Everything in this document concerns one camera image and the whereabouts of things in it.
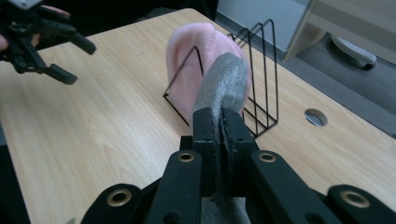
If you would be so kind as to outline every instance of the black mount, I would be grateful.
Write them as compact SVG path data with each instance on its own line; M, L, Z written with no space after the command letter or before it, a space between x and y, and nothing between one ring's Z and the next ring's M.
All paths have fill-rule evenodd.
M222 110L220 136L210 109L193 114L193 136L182 136L163 177L139 189L103 191L82 223L200 223L202 197L245 197L251 223L396 223L370 193L348 185L321 195L273 151L259 150L240 115Z
M46 66L32 46L33 34L40 34L44 43L57 38L70 41L89 54L96 51L95 45L70 25L68 16L42 7L40 1L28 9L20 9L5 0L0 3L0 35L8 42L8 48L0 52L0 60L11 62L19 74L44 73L64 84L74 84L78 79L75 75L56 64Z

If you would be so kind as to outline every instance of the metal rack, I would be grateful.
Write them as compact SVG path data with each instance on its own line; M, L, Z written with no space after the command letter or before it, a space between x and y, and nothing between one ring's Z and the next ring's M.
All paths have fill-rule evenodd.
M269 66L271 65L267 59L267 47L265 46L265 27L270 25L272 41L273 41L273 52L274 52L274 67L273 72L269 72ZM251 69L251 80L252 80L252 91L248 97L245 108L242 113L242 118L245 121L247 128L254 138L261 136L266 131L274 127L279 120L279 105L278 105L278 87L277 87L277 59L276 59L276 34L274 21L268 20L265 22L258 22L251 29L244 28L238 34L233 35L228 34L230 37L242 50L248 52L250 69ZM262 52L262 66L263 66L263 83L255 77L254 71L255 66L253 64L253 50L252 41L255 38L259 38L259 46L257 47ZM163 98L175 109L175 111L180 115L180 117L189 123L181 116L177 108L172 104L169 99L169 90L172 88L173 83L177 79L186 61L190 56L196 53L198 56L198 61L201 68L201 75L204 76L204 69L202 66L202 60L200 56L200 51L197 47L192 47L186 58L183 60L181 66L177 69L175 76L170 81L168 87L163 93ZM257 87L262 85L263 90L258 92Z

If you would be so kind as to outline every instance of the wooden desk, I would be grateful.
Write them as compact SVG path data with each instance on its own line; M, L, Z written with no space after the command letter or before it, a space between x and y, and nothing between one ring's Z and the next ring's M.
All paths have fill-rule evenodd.
M43 50L48 64L78 75L72 86L1 63L0 118L33 223L79 223L107 187L143 188L162 175L189 134L162 97L165 47L194 21L208 19L186 9L91 36L93 56L71 44ZM313 189L351 184L396 210L396 141L283 67L278 75L280 121L259 146L282 155ZM307 108L329 123L308 123Z

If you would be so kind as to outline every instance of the black robotic claw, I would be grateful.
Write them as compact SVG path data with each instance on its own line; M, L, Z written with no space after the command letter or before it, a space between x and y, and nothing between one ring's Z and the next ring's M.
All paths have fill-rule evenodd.
M33 34L40 34L40 41L44 43L61 38L89 54L96 51L96 46L70 25L68 16L42 7L41 0L27 1L24 6L15 1L0 0L0 35L8 42L8 48L0 52L0 60L11 62L20 74L44 73L66 85L75 83L77 77L60 66L46 66L31 44Z

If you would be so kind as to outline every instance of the gray sponge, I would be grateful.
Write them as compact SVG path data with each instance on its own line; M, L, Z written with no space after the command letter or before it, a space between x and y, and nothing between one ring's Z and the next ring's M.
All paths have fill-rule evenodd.
M209 107L212 110L212 120L215 124L213 129L215 136L219 136L221 108L228 108L236 112L242 109L246 99L247 79L245 61L232 53L220 55L205 74L192 113Z
M247 99L247 65L245 61L232 53L220 55L209 68L198 90L192 113L209 107L212 112L213 131L216 136L216 189L212 199L203 199L203 223L249 223L244 209L245 199L233 199L224 194L220 176L221 149L219 148L221 108L239 112Z

